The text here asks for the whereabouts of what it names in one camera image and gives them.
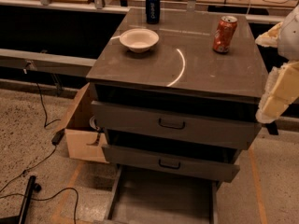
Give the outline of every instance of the dark blue can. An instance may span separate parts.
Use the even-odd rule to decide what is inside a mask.
[[[160,0],[146,0],[147,23],[155,24],[160,19]]]

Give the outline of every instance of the red soda can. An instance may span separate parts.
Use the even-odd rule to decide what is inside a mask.
[[[218,23],[214,36],[213,49],[219,53],[226,53],[230,48],[231,40],[237,26],[237,18],[223,16]]]

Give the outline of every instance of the can top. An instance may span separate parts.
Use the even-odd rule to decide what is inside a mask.
[[[234,16],[223,16],[221,19],[226,22],[237,22],[237,18]]]

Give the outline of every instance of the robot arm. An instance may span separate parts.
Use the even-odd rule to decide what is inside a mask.
[[[299,97],[299,6],[279,26],[277,47],[278,54],[289,62],[281,68],[274,67],[268,76],[256,113],[256,119],[261,123],[278,119]]]

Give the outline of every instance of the drawer front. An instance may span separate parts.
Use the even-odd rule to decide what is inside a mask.
[[[231,182],[239,171],[238,165],[165,155],[129,147],[103,145],[102,149],[106,160],[112,163],[214,181]]]
[[[93,101],[101,127],[219,147],[248,149],[260,130],[253,122],[182,115]]]

